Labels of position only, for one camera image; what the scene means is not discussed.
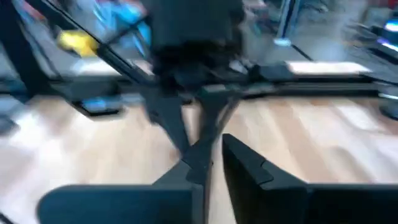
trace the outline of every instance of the wooden floor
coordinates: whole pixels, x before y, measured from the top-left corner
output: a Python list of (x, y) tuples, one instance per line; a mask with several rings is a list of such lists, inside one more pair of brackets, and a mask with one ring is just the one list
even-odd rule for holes
[[(197, 109), (184, 111), (192, 126)], [(17, 223), (37, 223), (37, 201), (56, 187), (151, 184), (178, 160), (140, 107), (94, 122), (62, 100), (37, 100), (17, 121), (0, 147), (0, 211)], [(375, 101), (242, 102), (224, 132), (309, 182), (398, 183), (398, 123)], [(219, 146), (212, 184), (210, 223), (234, 223)]]

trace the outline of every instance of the blue object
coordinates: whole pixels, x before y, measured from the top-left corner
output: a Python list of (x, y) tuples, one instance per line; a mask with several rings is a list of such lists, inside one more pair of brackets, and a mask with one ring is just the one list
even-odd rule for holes
[[(128, 27), (129, 24), (135, 23), (141, 18), (142, 12), (138, 7), (131, 4), (113, 4), (111, 2), (102, 3), (97, 7), (95, 12), (100, 23), (103, 25), (102, 33), (104, 34), (106, 28), (113, 32), (117, 32), (121, 26)], [(147, 45), (150, 45), (150, 28), (144, 22), (138, 25), (138, 30), (143, 36)], [(127, 35), (121, 39), (121, 43), (125, 47), (135, 45), (142, 55), (145, 55), (143, 46), (135, 35)]]
[(83, 106), (90, 111), (101, 111), (106, 109), (106, 100), (104, 98), (95, 98), (84, 100)]

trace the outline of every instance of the yellow object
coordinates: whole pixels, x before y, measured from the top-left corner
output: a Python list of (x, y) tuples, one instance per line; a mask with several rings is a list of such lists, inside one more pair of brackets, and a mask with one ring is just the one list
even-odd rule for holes
[(74, 50), (81, 57), (95, 56), (98, 48), (97, 41), (80, 30), (62, 31), (58, 36), (58, 44), (65, 50)]

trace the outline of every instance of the black frame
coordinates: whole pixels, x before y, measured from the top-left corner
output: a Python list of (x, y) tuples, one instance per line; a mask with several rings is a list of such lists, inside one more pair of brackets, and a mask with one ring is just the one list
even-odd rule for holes
[[(62, 29), (83, 29), (48, 1), (27, 0), (27, 2)], [(250, 68), (250, 72), (244, 80), (224, 82), (213, 80), (202, 83), (202, 86), (195, 91), (185, 88), (173, 91), (171, 94), (165, 94), (157, 80), (146, 76), (138, 67), (129, 65), (107, 44), (97, 41), (99, 43), (98, 56), (118, 71), (122, 75), (121, 77), (102, 75), (98, 77), (63, 78), (61, 80), (50, 79), (48, 84), (52, 87), (52, 91), (38, 91), (36, 94), (60, 95), (71, 105), (81, 109), (79, 103), (85, 99), (138, 92), (145, 99), (149, 119), (166, 130), (170, 140), (180, 151), (181, 159), (152, 185), (142, 187), (116, 185), (67, 186), (55, 189), (39, 203), (37, 214), (43, 224), (79, 224), (87, 223), (88, 220), (91, 222), (95, 220), (96, 223), (114, 223), (117, 221), (117, 223), (122, 224), (131, 223), (133, 220), (138, 223), (207, 223), (213, 144), (222, 133), (240, 100), (265, 96), (379, 97), (380, 92), (383, 92), (386, 88), (389, 89), (386, 92), (394, 92), (390, 90), (396, 88), (396, 83), (398, 83), (394, 77), (382, 77), (372, 73), (328, 76), (295, 75), (286, 64), (264, 67), (254, 65)], [(10, 86), (20, 86), (21, 81), (3, 80), (2, 82), (5, 87), (0, 88), (0, 94), (14, 96), (24, 94), (23, 89), (10, 88)], [(200, 138), (193, 145), (188, 140), (180, 107), (192, 99), (196, 99), (203, 108), (200, 120)], [(88, 113), (87, 115), (96, 116), (97, 114)], [(264, 220), (273, 221), (271, 223), (294, 223), (297, 220), (304, 222), (307, 219), (304, 218), (306, 213), (303, 210), (304, 205), (306, 205), (305, 202), (309, 200), (309, 192), (313, 192), (314, 189), (339, 190), (341, 188), (340, 186), (336, 188), (335, 186), (324, 185), (309, 187), (301, 180), (283, 173), (282, 170), (266, 162), (255, 152), (251, 152), (247, 146), (245, 148), (242, 143), (236, 141), (232, 136), (224, 135), (223, 159), (234, 212), (239, 224), (253, 223), (248, 222), (248, 220), (259, 223), (264, 223)], [(236, 146), (230, 146), (231, 142), (235, 142)], [(279, 191), (279, 179), (284, 180), (281, 191), (269, 195), (273, 198), (273, 202), (276, 202), (275, 204), (264, 205), (267, 201), (262, 197), (248, 197), (245, 202), (239, 201), (242, 199), (239, 194), (257, 194), (259, 193), (258, 186), (268, 182), (272, 183), (271, 187), (267, 186), (268, 189), (265, 190)], [(247, 192), (246, 189), (239, 186), (240, 184), (246, 184), (255, 190)], [(388, 191), (395, 195), (398, 188), (396, 185), (391, 186)], [(151, 197), (148, 192), (159, 194), (159, 198)], [(147, 200), (144, 197), (139, 197), (140, 193), (148, 195)], [(394, 196), (393, 200), (389, 200), (389, 202), (387, 204), (388, 209), (394, 208), (398, 204), (398, 198)], [(145, 209), (137, 207), (137, 203), (145, 204)], [(174, 205), (174, 210), (168, 207), (170, 204)], [(241, 207), (239, 204), (245, 204), (247, 207)], [(265, 206), (270, 209), (269, 211), (280, 208), (284, 211), (275, 214), (267, 212), (270, 215), (267, 217), (253, 213), (253, 211), (257, 211), (256, 209), (248, 210), (252, 206), (256, 208)], [(69, 216), (63, 215), (65, 211), (68, 211)]]

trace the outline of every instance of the floor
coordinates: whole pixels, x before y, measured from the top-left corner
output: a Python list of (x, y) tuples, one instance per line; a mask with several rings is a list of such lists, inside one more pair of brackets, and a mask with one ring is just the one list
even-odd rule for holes
[[(249, 35), (246, 43), (248, 57), (258, 63), (305, 60), (293, 48), (273, 45), (267, 34)], [(341, 42), (327, 45), (330, 54), (311, 51), (310, 44), (323, 44), (301, 45), (315, 59), (341, 60), (332, 53)], [(194, 139), (197, 108), (187, 106), (184, 114)], [(20, 128), (0, 138), (0, 211), (16, 223), (36, 224), (38, 200), (56, 187), (151, 184), (178, 161), (177, 150), (140, 106), (120, 118), (93, 121), (61, 99), (37, 98), (14, 118)], [(381, 116), (373, 100), (245, 101), (224, 132), (309, 182), (398, 183), (398, 125)], [(209, 223), (235, 223), (220, 145), (215, 152)]]

